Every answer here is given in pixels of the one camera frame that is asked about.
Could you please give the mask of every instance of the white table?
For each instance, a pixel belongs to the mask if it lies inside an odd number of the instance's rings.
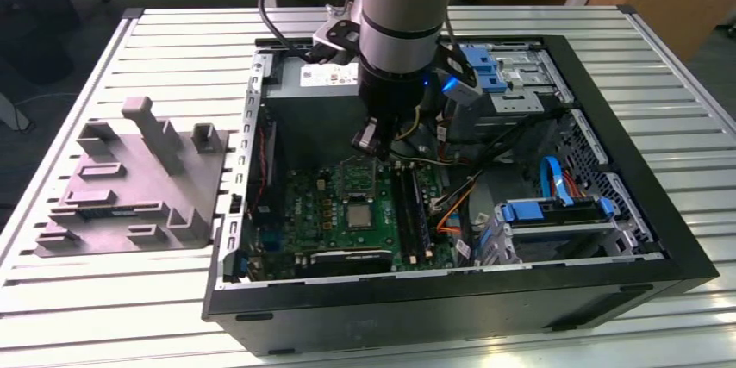
[[[734,121],[642,19],[617,8],[455,8],[451,16],[459,34],[567,36],[722,277],[594,330],[259,360],[201,320],[211,247],[38,258],[37,225],[55,205],[49,199],[63,194],[86,120],[126,128],[121,102],[149,95],[177,128],[203,121],[239,128],[254,41],[269,36],[257,11],[147,10],[115,31],[0,237],[0,366],[645,367],[736,360]],[[273,12],[289,36],[310,35],[323,18],[321,9]],[[226,173],[223,190],[231,180]],[[218,211],[229,205],[223,195]]]

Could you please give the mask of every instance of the blue tab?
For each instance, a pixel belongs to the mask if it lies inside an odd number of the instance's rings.
[[[481,72],[494,72],[498,67],[497,60],[491,57],[489,49],[485,47],[461,47],[469,63]]]
[[[490,94],[501,94],[507,92],[509,84],[499,81],[495,75],[481,75],[479,74],[479,85],[482,86],[483,91]]]
[[[541,165],[542,196],[553,197],[553,191],[550,189],[549,170],[553,170],[553,180],[555,181],[557,196],[563,199],[563,204],[566,206],[573,206],[574,198],[567,194],[567,188],[565,187],[563,167],[561,167],[561,162],[551,155],[549,155],[542,159],[542,165]]]
[[[542,207],[538,202],[514,202],[510,203],[515,210],[517,218],[522,221],[542,220],[545,215],[542,214]]]
[[[491,238],[491,234],[493,234],[493,233],[494,233],[494,232],[491,232],[491,226],[489,226],[489,227],[486,228],[486,231],[483,232],[483,236],[482,236],[482,244],[481,244],[482,247],[486,246],[486,242],[487,242],[489,239]]]
[[[502,206],[502,215],[505,215],[505,221],[507,223],[511,223],[514,220],[517,220],[515,211],[509,204],[505,204]]]
[[[601,200],[598,200],[601,203],[601,208],[603,209],[605,214],[609,218],[614,217],[617,214],[617,208],[614,206],[614,202],[609,200],[606,197],[602,197]]]

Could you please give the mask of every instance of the yellow wire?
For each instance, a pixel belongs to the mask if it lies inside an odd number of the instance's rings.
[[[419,127],[419,106],[414,109],[414,113],[415,113],[415,116],[414,116],[413,127],[409,129],[406,133],[403,133],[399,137],[397,137],[395,141],[402,141],[406,137],[409,137],[413,134],[413,132]]]

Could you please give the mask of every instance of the red wire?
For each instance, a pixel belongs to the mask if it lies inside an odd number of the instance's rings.
[[[261,140],[262,140],[262,145],[261,145],[261,161],[262,161],[262,188],[259,189],[258,191],[258,196],[255,197],[255,202],[254,202],[254,208],[258,209],[258,204],[261,203],[262,201],[262,195],[265,194],[265,190],[266,190],[266,136],[265,136],[265,129],[263,128],[259,128],[258,129],[258,133],[259,133],[259,137],[261,137]]]

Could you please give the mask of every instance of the ram slot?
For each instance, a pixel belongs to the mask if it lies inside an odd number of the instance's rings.
[[[397,211],[397,224],[399,231],[399,242],[402,243],[402,257],[410,264],[417,263],[418,250],[410,224],[410,209],[406,202],[405,174],[399,167],[391,173],[391,193],[394,195],[394,211]]]
[[[405,170],[405,186],[417,250],[421,253],[421,259],[431,259],[430,227],[427,224],[427,215],[425,213],[423,192],[419,187],[419,180],[417,179],[417,171],[414,168],[407,168]]]

